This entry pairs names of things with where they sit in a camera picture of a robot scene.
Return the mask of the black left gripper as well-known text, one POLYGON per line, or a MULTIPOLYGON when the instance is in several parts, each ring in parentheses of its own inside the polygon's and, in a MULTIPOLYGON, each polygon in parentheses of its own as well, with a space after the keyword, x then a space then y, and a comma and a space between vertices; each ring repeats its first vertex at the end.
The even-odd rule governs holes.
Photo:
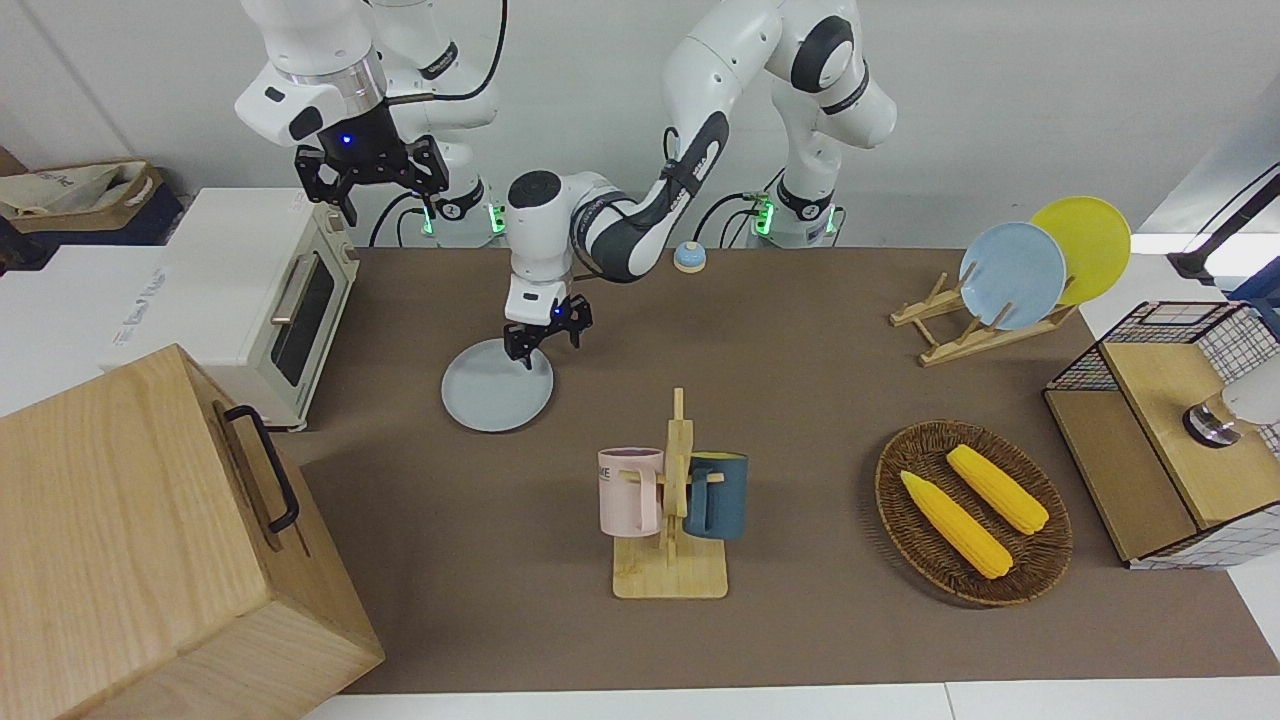
POLYGON ((544 340, 561 332, 570 333, 573 348, 581 348, 581 336, 593 327, 593 309, 584 295, 572 295, 553 304, 547 324, 508 323, 503 337, 504 351, 513 363, 532 370, 532 354, 544 340))

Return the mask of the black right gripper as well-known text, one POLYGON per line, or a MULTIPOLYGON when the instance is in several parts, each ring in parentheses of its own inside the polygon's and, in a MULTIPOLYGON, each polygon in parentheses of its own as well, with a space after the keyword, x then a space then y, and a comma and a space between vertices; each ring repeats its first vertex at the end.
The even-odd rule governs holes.
POLYGON ((320 146, 301 145, 294 168, 307 199, 335 208, 347 225, 357 225, 358 213, 349 200, 356 184, 393 183, 415 187, 428 217, 448 190, 448 168, 431 135, 404 142, 388 102, 340 120, 317 133, 320 146))

